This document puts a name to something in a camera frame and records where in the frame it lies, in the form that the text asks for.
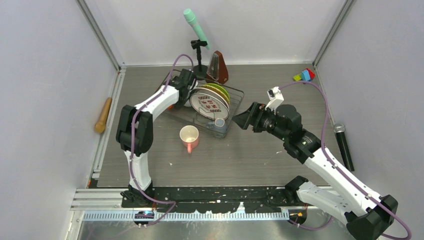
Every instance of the metal floor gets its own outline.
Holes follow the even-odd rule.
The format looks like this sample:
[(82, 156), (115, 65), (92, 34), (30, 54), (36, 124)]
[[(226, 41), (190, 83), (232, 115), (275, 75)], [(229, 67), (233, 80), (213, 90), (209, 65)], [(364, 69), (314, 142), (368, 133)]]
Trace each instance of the metal floor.
[[(244, 91), (238, 113), (252, 102), (267, 103), (266, 91), (293, 82), (292, 77), (311, 64), (231, 65), (226, 85)], [(119, 115), (124, 105), (136, 105), (150, 97), (164, 79), (169, 66), (129, 67), (126, 70), (98, 187), (126, 187), (129, 183), (127, 159), (115, 140)], [(284, 103), (302, 115), (303, 127), (317, 136), (325, 117), (320, 93), (310, 85), (296, 84), (283, 90)], [(291, 158), (283, 142), (269, 133), (253, 133), (232, 124), (225, 138), (200, 132), (200, 142), (190, 155), (179, 132), (184, 124), (166, 114), (154, 125), (154, 141), (148, 152), (149, 173), (157, 187), (182, 186), (283, 186), (301, 175), (316, 185), (327, 183), (316, 173)], [(341, 161), (330, 123), (326, 126), (326, 146)]]
[[(304, 223), (320, 227), (328, 215), (309, 209)], [(345, 226), (333, 220), (326, 228), (310, 231), (285, 220), (256, 221), (167, 221), (147, 228), (135, 227), (132, 221), (84, 221), (78, 240), (353, 240)]]

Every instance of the green microphone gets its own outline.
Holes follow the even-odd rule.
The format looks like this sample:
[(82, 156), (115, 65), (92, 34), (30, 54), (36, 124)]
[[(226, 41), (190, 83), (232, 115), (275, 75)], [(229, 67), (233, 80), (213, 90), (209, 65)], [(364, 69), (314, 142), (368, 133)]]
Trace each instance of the green microphone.
[(187, 8), (186, 10), (184, 10), (184, 18), (187, 21), (187, 23), (190, 24), (190, 26), (193, 28), (199, 40), (207, 42), (206, 49), (209, 50), (210, 49), (209, 41), (206, 38), (206, 35), (203, 32), (202, 28), (200, 27), (200, 24), (198, 23), (195, 13), (190, 8)]

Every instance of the colorful toy block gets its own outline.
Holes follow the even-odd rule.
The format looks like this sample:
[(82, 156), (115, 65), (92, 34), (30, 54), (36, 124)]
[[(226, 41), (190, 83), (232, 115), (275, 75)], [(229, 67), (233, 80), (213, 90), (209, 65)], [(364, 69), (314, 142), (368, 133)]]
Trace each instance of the colorful toy block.
[(296, 76), (293, 77), (294, 81), (312, 81), (315, 78), (315, 73), (313, 73), (309, 68), (306, 68), (305, 70), (303, 70), (300, 74), (297, 74)]

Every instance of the blue block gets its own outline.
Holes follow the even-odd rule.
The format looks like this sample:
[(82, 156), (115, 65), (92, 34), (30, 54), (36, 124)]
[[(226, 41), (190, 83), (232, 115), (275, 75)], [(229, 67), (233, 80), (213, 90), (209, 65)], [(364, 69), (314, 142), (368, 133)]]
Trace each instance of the blue block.
[(300, 77), (302, 78), (303, 81), (311, 81), (311, 76), (309, 75), (309, 71), (308, 70), (303, 70), (300, 73)]

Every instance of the plate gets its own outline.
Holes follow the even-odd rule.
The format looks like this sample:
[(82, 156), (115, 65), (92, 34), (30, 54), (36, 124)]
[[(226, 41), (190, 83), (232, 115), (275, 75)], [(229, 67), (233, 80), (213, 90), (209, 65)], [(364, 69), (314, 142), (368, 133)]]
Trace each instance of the plate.
[(222, 86), (220, 86), (216, 83), (211, 83), (211, 82), (206, 83), (205, 85), (209, 85), (209, 86), (212, 86), (212, 87), (215, 87), (215, 88), (221, 90), (221, 92), (223, 92), (227, 96), (227, 98), (230, 99), (230, 95), (228, 94), (228, 91), (225, 88), (223, 88)]
[(217, 92), (215, 92), (211, 89), (207, 89), (207, 88), (204, 88), (204, 87), (198, 87), (194, 90), (194, 92), (195, 93), (209, 94), (212, 97), (218, 99), (220, 102), (224, 103), (225, 106), (226, 106), (226, 109), (228, 109), (228, 110), (230, 109), (230, 106), (228, 105), (227, 101), (225, 101), (225, 99), (221, 95), (219, 95)]
[(208, 119), (227, 119), (229, 111), (225, 104), (206, 93), (196, 92), (190, 97), (191, 106)]
[(218, 94), (221, 98), (223, 98), (225, 102), (227, 103), (227, 105), (230, 106), (230, 99), (227, 97), (227, 95), (225, 95), (225, 93), (223, 93), (218, 88), (211, 85), (206, 85), (206, 84), (199, 86), (199, 88), (212, 90), (215, 94)]

